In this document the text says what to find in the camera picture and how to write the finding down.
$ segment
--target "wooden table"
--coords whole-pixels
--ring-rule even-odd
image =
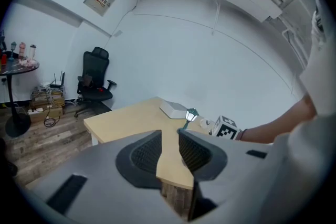
[[[125,108],[113,110],[84,120],[84,125],[100,143],[121,139],[133,134],[162,130],[162,154],[156,168],[156,177],[170,185],[193,189],[194,177],[183,164],[178,149],[177,129],[186,120],[172,120],[161,109],[162,99],[152,98]],[[201,117],[189,123],[188,129],[203,134]]]

